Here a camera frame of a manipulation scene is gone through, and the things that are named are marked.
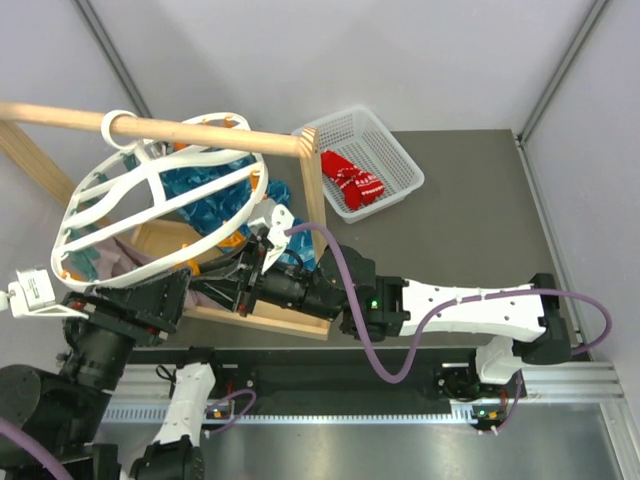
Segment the white round clip hanger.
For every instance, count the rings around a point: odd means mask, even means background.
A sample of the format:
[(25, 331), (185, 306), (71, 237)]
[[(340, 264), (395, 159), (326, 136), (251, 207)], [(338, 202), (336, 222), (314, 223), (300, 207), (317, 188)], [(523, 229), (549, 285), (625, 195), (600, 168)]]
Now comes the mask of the white round clip hanger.
[[(250, 214), (266, 194), (268, 170), (263, 156), (255, 147), (214, 146), (209, 150), (202, 140), (187, 140), (185, 148), (154, 158), (147, 153), (147, 147), (156, 141), (151, 134), (134, 133), (134, 140), (126, 145), (115, 142), (112, 137), (117, 121), (138, 120), (136, 114), (126, 110), (113, 110), (100, 115), (98, 119), (103, 140), (116, 148), (117, 152), (94, 168), (71, 194), (50, 255), (53, 274), (72, 290), (81, 291), (93, 285), (127, 286), (176, 265), (185, 265), (218, 246), (246, 224)], [(176, 173), (188, 168), (219, 167), (240, 161), (249, 155), (254, 157), (254, 161), (249, 165), (191, 187), (184, 193), (171, 196), (162, 182), (162, 175), (165, 173)], [(212, 194), (225, 192), (238, 183), (252, 180), (256, 180), (257, 184), (236, 213), (212, 233), (186, 247), (108, 279), (100, 279), (93, 275), (86, 280), (76, 280), (65, 268), (74, 254), (82, 253), (120, 234), (131, 232), (151, 220), (187, 207)], [(98, 223), (107, 219), (118, 204), (138, 187), (149, 189), (150, 204), (100, 227)]]

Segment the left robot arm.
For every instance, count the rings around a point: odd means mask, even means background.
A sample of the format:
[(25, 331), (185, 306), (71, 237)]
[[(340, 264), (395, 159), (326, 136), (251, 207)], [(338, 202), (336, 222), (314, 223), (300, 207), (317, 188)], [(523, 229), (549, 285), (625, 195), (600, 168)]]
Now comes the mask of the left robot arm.
[(204, 478), (204, 411), (227, 382), (209, 354), (190, 354), (177, 364), (162, 425), (129, 471), (117, 445), (95, 439), (134, 349), (157, 346), (176, 332), (191, 277), (182, 267), (123, 288), (91, 286), (58, 302), (46, 270), (17, 272), (3, 304), (15, 317), (60, 319), (68, 350), (56, 373), (20, 364), (1, 370), (6, 478)]

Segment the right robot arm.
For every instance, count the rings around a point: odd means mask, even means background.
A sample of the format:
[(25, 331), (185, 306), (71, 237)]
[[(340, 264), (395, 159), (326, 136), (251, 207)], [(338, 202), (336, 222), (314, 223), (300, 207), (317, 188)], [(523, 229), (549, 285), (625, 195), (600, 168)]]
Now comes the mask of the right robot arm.
[(192, 288), (241, 316), (257, 302), (338, 320), (361, 342), (376, 375), (404, 381), (425, 333), (490, 336), (470, 356), (462, 393), (492, 394), (525, 366), (558, 365), (572, 357), (552, 276), (538, 274), (503, 289), (457, 288), (377, 274), (373, 260), (330, 241), (313, 270), (275, 260), (253, 237), (238, 251), (200, 266)]

